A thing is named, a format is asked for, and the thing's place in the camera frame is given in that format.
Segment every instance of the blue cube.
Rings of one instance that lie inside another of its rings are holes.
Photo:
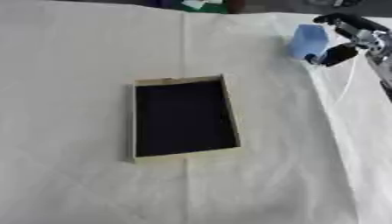
[[[302,60],[307,54],[320,56],[326,49],[328,36],[321,25],[301,24],[289,43],[290,56]]]

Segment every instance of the white cable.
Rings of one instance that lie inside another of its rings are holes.
[[[345,97],[346,93],[348,92],[348,89],[350,88],[351,83],[353,82],[357,59],[358,57],[353,58],[353,65],[351,67],[351,71],[350,71],[350,75],[348,76],[347,83],[343,88],[343,91],[341,92],[340,96],[338,97],[338,100],[336,100],[336,102],[332,105],[332,108],[334,108]]]

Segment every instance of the table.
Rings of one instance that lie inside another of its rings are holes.
[[[286,56],[312,17],[2,5],[1,222],[390,223],[390,104],[363,58],[336,102],[352,61],[328,70]],[[216,74],[241,150],[123,161],[127,84]]]

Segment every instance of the black object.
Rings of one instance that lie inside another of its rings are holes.
[[[392,89],[385,83],[384,80],[380,81],[382,88],[384,89],[385,93],[387,94],[389,100],[392,102]]]
[[[316,24],[323,24],[327,23],[329,25],[336,25],[339,21],[344,22],[348,25],[351,25],[352,27],[358,29],[358,30],[368,30],[371,32],[374,31],[381,31],[381,32],[388,32],[389,28],[377,24],[371,20],[365,19],[364,17],[359,17],[354,14],[345,14],[345,13],[332,13],[324,16],[319,16],[315,17],[313,19],[313,22]],[[335,29],[335,31],[342,35],[343,37],[347,39],[351,39],[353,37],[352,34],[345,32],[338,27]]]
[[[238,146],[220,80],[136,87],[136,156]]]
[[[355,46],[347,46],[347,45],[337,45],[335,47],[329,48],[325,53],[321,61],[320,65],[325,65],[326,67],[335,66],[345,60],[350,60],[351,58],[357,56],[358,51],[355,49]],[[312,64],[313,59],[316,56],[314,54],[308,54],[305,56],[305,59]]]

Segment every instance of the black square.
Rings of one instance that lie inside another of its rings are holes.
[[[239,146],[221,80],[136,87],[136,157]]]

